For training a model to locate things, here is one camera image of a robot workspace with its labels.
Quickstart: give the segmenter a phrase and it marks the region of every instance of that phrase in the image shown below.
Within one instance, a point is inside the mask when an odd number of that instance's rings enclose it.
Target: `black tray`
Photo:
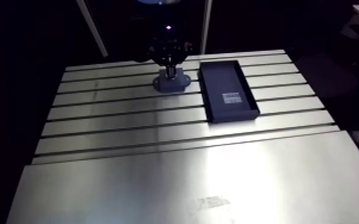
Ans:
[[[211,123],[253,120],[260,114],[238,61],[200,64],[200,87]]]

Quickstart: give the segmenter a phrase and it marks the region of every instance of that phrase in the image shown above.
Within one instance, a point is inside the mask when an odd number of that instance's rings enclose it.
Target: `metal table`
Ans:
[[[261,116],[206,122],[200,61],[239,60]],[[359,151],[282,50],[67,68],[8,223],[359,223]]]
[[[255,121],[206,122],[197,70],[201,61],[238,60],[258,102]],[[191,56],[192,84],[162,95],[150,61],[68,68],[33,163],[82,160],[339,130],[283,50]]]

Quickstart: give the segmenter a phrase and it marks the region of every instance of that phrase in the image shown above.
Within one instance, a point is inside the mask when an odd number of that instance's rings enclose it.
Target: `label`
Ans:
[[[227,92],[222,94],[225,104],[239,104],[242,102],[239,92]]]

